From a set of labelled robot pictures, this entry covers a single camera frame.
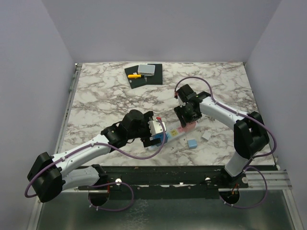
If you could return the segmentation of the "black foam mat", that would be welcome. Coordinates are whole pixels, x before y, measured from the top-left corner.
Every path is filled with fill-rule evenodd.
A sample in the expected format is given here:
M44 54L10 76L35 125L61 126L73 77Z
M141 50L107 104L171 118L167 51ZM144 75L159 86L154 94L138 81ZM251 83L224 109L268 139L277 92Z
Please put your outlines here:
M155 65L155 74L153 76L145 76L138 79L129 79L128 75L130 74L138 74L137 69L138 65L128 67L124 69L126 78L131 89L139 88L145 85L162 85L163 84L163 64L161 63L148 63L151 65Z

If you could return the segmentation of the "pink cube socket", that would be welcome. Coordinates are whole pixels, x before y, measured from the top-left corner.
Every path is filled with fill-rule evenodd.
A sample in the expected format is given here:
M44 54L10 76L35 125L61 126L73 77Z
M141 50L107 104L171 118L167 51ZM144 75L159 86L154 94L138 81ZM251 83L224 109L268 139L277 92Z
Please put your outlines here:
M197 125L197 122L188 123L188 124L186 124L185 127L181 127L181 131L188 133L188 132L192 131L196 127L196 125Z

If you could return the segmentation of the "white multicolour power strip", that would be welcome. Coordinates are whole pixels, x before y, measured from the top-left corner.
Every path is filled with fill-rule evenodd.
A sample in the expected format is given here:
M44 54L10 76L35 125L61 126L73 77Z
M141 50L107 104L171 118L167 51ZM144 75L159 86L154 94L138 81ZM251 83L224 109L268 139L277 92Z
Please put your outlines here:
M181 126L181 123L179 121L166 125L167 131L166 131L166 138L165 138L164 147L166 146L166 144L168 142L172 142L172 141L174 141L178 138L184 137L186 134L189 133L189 132L188 133L182 132L181 127L182 126ZM148 147L149 150L158 150L158 148L159 148L159 146L155 146L155 145Z

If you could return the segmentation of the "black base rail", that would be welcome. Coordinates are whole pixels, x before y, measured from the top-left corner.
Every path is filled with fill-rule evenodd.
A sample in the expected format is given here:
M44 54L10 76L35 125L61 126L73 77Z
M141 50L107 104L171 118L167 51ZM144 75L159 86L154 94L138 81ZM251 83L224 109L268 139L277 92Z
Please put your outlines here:
M244 173L230 178L223 166L103 166L97 188L80 186L99 198L218 199L219 191L247 188Z

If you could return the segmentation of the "aluminium frame rail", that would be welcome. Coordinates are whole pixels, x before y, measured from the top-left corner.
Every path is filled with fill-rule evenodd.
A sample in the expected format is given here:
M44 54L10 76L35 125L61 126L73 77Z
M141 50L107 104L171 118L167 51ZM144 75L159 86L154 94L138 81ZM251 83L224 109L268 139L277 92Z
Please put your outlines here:
M288 174L285 171L258 172L253 169L242 173L230 182L223 179L219 173L220 171L215 170L201 176L200 173L192 174L190 172L174 172L173 175L169 172L150 172L148 174L142 172L140 175L132 175L130 173L119 175L116 173L114 177L110 177L110 174L104 172L99 174L93 168L86 168L74 170L60 180L59 186L51 185L47 191L50 192L55 188L58 194L76 187L89 190L98 188L100 185L104 187L107 183L115 183L114 186L127 183L130 186L136 187L158 186L162 188L203 185L207 189L219 189L221 191L229 191L234 187L255 190L283 190L292 188Z

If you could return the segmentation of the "white plug adapter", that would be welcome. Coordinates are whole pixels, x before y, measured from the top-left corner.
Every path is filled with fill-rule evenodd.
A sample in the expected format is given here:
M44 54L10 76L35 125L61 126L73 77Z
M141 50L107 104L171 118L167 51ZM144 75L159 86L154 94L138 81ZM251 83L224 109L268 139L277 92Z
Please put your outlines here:
M202 135L202 138L204 139L204 140L209 140L210 138L211 138L211 133L210 132L208 132L208 131L205 131L204 133L203 133L203 135Z

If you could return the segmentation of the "light blue plug adapter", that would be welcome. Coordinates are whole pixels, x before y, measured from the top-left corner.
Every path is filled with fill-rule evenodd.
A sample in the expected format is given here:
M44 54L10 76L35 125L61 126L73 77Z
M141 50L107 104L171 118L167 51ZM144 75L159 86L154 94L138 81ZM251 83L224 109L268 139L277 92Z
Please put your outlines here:
M195 148L197 148L197 146L198 146L198 144L197 144L197 141L195 139L187 140L188 149L195 149Z

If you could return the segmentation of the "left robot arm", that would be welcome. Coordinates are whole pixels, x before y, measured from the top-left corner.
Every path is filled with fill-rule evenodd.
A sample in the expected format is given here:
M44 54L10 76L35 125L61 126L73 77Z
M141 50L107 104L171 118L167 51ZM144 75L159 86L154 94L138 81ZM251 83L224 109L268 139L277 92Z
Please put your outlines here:
M47 152L36 158L27 179L24 195L37 196L42 203L57 197L62 191L79 186L105 186L106 175L100 166L81 166L99 156L113 151L122 153L129 140L140 139L144 147L164 144L166 126L161 118L153 118L153 112L129 111L124 118L104 128L100 134L62 153L50 156Z

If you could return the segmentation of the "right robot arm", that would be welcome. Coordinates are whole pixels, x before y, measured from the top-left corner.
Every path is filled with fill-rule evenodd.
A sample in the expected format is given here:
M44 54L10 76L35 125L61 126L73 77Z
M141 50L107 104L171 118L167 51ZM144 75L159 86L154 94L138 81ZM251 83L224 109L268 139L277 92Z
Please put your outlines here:
M243 172L255 154L269 143L261 115L255 111L236 111L215 100L210 93L194 92L187 84L175 91L175 98L178 99L179 106L174 108L174 112L183 128L203 115L208 115L234 132L235 153L220 176L223 186L232 187L238 181L237 176Z

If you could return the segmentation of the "yellow utility knife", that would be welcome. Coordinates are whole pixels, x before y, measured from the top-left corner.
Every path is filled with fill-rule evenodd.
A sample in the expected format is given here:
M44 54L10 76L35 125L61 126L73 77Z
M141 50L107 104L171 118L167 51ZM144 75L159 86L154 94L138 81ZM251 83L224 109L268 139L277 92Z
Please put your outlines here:
M138 78L142 78L142 77L143 77L143 75L141 75L141 74L130 74L130 75L128 75L129 79L138 79Z

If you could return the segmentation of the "dark blue cube socket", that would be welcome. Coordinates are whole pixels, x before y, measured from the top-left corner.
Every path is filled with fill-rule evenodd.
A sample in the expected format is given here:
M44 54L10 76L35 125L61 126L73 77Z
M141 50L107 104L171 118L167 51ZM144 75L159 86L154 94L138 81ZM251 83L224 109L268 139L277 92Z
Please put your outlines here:
M156 135L153 137L153 141L154 141L154 143L155 143L155 146L161 146L161 144L162 144L162 142L163 142L163 138L164 138L163 133L156 134Z

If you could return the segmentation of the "grey white box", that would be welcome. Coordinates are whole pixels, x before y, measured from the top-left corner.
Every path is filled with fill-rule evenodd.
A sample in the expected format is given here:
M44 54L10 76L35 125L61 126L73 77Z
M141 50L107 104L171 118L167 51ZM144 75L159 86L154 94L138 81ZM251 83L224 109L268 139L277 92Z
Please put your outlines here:
M155 74L155 65L140 64L137 69L139 75L153 76Z

